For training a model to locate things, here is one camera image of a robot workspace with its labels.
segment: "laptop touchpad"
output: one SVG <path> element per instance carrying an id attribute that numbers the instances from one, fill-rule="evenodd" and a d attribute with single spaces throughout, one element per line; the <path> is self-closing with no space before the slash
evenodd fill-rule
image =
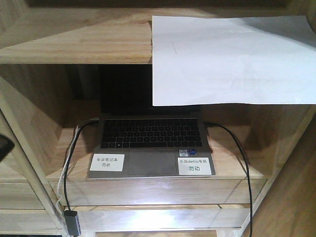
<path id="1" fill-rule="evenodd" d="M 170 175 L 176 174 L 173 150 L 131 150 L 128 174 L 133 175 Z"/>

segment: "black cable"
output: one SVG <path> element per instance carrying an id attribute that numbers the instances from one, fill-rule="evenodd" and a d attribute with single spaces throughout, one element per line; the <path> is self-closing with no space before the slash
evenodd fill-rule
<path id="1" fill-rule="evenodd" d="M 98 122 L 99 122 L 99 121 L 91 121 L 91 122 L 88 122 L 88 123 L 84 124 L 83 126 L 81 126 L 81 127 L 79 128 L 79 130 L 78 130 L 78 133 L 77 133 L 75 139 L 74 139 L 73 145 L 72 145 L 71 147 L 69 147 L 69 149 L 70 149 L 69 159 L 68 159 L 68 161 L 67 161 L 67 163 L 66 163 L 66 169 L 65 169 L 65 173 L 64 173 L 64 195 L 65 195 L 65 200 L 66 200 L 66 203 L 67 203 L 68 210 L 70 210 L 70 211 L 71 211 L 71 209 L 70 209 L 70 204 L 69 204 L 69 200 L 68 200 L 68 197 L 67 197 L 67 188 L 66 188 L 67 173 L 68 173 L 68 168 L 69 168 L 70 160 L 71 160 L 71 157 L 72 157 L 72 155 L 73 155 L 73 153 L 74 153 L 75 146 L 76 146 L 76 143 L 77 143 L 77 140 L 78 140 L 78 138 L 79 138 L 79 135 L 80 135 L 81 131 L 82 131 L 86 126 L 88 126 L 88 125 L 92 125 L 92 126 L 97 125 Z"/>
<path id="2" fill-rule="evenodd" d="M 225 131 L 227 131 L 231 135 L 233 140 L 236 142 L 238 149 L 242 155 L 243 161 L 245 162 L 245 165 L 246 165 L 246 176 L 247 176 L 247 180 L 248 180 L 249 199 L 250 199 L 250 234 L 249 234 L 249 237 L 252 237 L 252 191 L 251 191 L 251 185 L 250 185 L 249 165 L 247 162 L 246 154 L 245 154 L 244 150 L 242 149 L 241 142 L 233 132 L 231 132 L 228 128 L 224 127 L 223 125 L 220 125 L 218 123 L 213 123 L 213 122 L 205 122 L 204 125 L 208 126 L 208 127 L 220 127 L 222 129 L 224 129 Z"/>

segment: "laptop screen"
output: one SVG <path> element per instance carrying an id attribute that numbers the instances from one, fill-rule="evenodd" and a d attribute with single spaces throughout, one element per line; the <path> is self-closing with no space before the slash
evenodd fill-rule
<path id="1" fill-rule="evenodd" d="M 99 65 L 101 112 L 117 115 L 188 113 L 197 106 L 153 106 L 151 64 Z"/>

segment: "wooden cabinet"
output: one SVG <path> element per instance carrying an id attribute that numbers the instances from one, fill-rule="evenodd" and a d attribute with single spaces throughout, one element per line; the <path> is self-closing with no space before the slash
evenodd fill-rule
<path id="1" fill-rule="evenodd" d="M 237 7 L 241 2 L 94 1 L 89 3 L 94 7 L 73 7 L 71 1 L 1 1 L 0 132 L 10 136 L 16 148 L 0 165 L 0 233 L 66 235 L 54 207 L 56 183 L 73 127 L 100 111 L 97 101 L 72 99 L 64 64 L 151 63 L 152 15 L 307 14 L 313 19 L 315 13 L 313 2 L 308 12 L 301 1 L 254 1 L 250 7 Z M 227 126 L 243 143 L 255 210 L 315 113 L 314 105 L 202 107 L 204 121 Z M 106 181 L 86 176 L 95 133 L 95 128 L 87 128 L 80 136 L 69 173 L 68 196 L 82 230 L 242 234 L 249 221 L 248 187 L 238 149 L 225 131 L 208 129 L 214 177 Z M 20 225 L 12 224 L 14 218 Z"/>

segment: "sticker label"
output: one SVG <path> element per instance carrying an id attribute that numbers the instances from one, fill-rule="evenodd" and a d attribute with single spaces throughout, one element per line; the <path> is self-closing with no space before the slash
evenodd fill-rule
<path id="1" fill-rule="evenodd" d="M 178 158 L 179 175 L 211 175 L 208 158 Z"/>
<path id="2" fill-rule="evenodd" d="M 189 156 L 188 150 L 179 150 L 179 156 L 188 157 Z"/>
<path id="3" fill-rule="evenodd" d="M 122 171 L 124 154 L 94 154 L 91 171 Z"/>

